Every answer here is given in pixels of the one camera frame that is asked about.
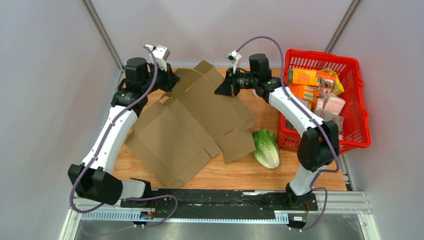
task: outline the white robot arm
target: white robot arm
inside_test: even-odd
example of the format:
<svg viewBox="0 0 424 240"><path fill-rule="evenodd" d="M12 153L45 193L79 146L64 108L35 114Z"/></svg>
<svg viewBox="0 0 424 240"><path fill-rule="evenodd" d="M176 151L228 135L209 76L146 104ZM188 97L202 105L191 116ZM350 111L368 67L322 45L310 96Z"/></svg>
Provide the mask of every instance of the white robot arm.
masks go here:
<svg viewBox="0 0 424 240"><path fill-rule="evenodd" d="M119 199L145 197L145 193L151 190L147 181L119 180L112 176L125 137L148 102L147 94L157 89L170 92L180 80L166 62L170 53L167 47L146 45L144 48L151 53L150 59L157 63L157 72L153 64L147 63L144 58L127 61L125 79L113 96L109 115L98 139L80 165L72 164L69 167L69 179L81 198L113 205Z"/></svg>
<svg viewBox="0 0 424 240"><path fill-rule="evenodd" d="M338 127L334 121L324 121L311 112L279 77L272 77L265 54L257 53L249 57L250 71L234 69L241 57L237 51L228 54L227 59L233 63L233 67L226 71L225 80L215 90L215 94L234 97L241 89L255 89L259 97L275 107L298 131L301 136L297 151L300 165L294 179L286 186L289 205L296 208L311 193L317 174L333 161L332 150L336 156L339 155ZM325 138L329 139L332 149Z"/></svg>

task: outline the black mounting plate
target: black mounting plate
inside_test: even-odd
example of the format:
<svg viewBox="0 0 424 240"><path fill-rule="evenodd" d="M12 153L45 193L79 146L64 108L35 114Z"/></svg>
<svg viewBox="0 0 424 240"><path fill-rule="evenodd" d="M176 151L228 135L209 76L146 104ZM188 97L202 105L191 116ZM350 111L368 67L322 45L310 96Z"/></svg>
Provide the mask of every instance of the black mounting plate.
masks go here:
<svg viewBox="0 0 424 240"><path fill-rule="evenodd" d="M186 219L275 219L274 211L305 211L303 205L292 209L287 205L285 192L260 192L254 190L210 190L210 189L167 189L152 190L153 197L174 195L178 199L178 209L173 218ZM306 202L310 211L317 211L315 194L309 194ZM155 217L164 218L175 206L169 197L157 200ZM121 201L123 208L140 208L136 202Z"/></svg>

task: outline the orange box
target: orange box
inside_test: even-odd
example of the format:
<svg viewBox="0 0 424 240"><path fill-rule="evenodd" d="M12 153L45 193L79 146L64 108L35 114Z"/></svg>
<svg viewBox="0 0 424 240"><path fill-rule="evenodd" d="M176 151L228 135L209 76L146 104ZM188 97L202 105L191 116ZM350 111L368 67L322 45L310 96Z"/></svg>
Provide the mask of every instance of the orange box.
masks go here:
<svg viewBox="0 0 424 240"><path fill-rule="evenodd" d="M314 87L303 84L289 83L288 88L298 98L313 101L314 100Z"/></svg>
<svg viewBox="0 0 424 240"><path fill-rule="evenodd" d="M288 70L287 81L289 84L319 86L323 79L336 81L334 75L322 71L301 68Z"/></svg>

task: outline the white bracket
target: white bracket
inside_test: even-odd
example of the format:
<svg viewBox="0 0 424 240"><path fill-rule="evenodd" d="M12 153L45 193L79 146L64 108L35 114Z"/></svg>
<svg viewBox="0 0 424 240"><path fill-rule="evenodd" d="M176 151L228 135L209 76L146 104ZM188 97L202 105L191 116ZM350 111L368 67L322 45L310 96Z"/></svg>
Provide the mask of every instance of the white bracket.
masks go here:
<svg viewBox="0 0 424 240"><path fill-rule="evenodd" d="M228 56L226 56L226 59L228 59L232 63L232 72L236 73L237 68L239 67L239 60L242 58L242 55L240 53L236 52L235 50L228 53Z"/></svg>
<svg viewBox="0 0 424 240"><path fill-rule="evenodd" d="M153 55L157 61L157 66L161 70L167 72L168 71L167 59L168 59L168 56L170 55L169 49L166 46L162 46L162 45L152 46L152 45L146 44L146 47L148 47L153 52ZM153 63L152 55L149 54L149 58L150 58L150 61Z"/></svg>

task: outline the cardboard box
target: cardboard box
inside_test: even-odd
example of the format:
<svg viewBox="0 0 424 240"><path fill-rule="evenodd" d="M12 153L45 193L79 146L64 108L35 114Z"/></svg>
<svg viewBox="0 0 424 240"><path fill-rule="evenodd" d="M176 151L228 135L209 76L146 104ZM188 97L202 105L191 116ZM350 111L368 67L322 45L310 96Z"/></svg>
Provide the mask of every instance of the cardboard box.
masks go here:
<svg viewBox="0 0 424 240"><path fill-rule="evenodd" d="M219 152L226 164L255 150L255 116L238 97L216 95L223 76L206 61L140 114L125 143L167 188L180 188Z"/></svg>

